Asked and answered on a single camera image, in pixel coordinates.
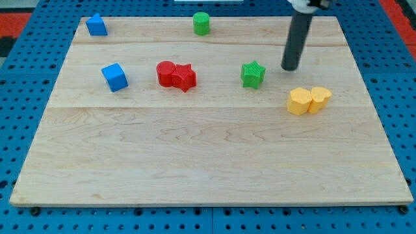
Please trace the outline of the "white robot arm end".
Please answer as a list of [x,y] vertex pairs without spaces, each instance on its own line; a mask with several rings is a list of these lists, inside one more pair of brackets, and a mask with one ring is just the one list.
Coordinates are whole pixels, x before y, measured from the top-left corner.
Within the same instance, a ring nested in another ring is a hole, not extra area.
[[327,10],[334,3],[333,0],[287,0],[295,11],[303,14],[313,14],[318,9]]

